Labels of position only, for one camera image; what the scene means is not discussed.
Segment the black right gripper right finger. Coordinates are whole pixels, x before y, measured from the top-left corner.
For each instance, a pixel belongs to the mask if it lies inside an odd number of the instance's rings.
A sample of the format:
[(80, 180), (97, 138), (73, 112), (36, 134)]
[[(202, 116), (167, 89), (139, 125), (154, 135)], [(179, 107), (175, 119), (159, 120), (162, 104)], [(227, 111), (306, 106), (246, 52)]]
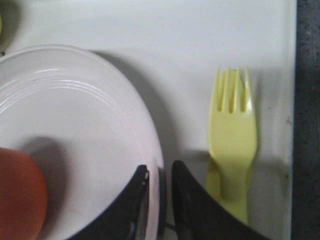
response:
[(193, 177), (185, 163), (171, 169), (172, 207), (179, 240), (266, 240), (218, 204)]

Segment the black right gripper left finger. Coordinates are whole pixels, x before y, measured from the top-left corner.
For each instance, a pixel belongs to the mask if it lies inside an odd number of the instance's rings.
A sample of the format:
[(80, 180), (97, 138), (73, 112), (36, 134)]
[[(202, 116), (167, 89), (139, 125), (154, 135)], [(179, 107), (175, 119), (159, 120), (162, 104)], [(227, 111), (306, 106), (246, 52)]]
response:
[(112, 204), (72, 240), (144, 240), (149, 212), (149, 171), (139, 165)]

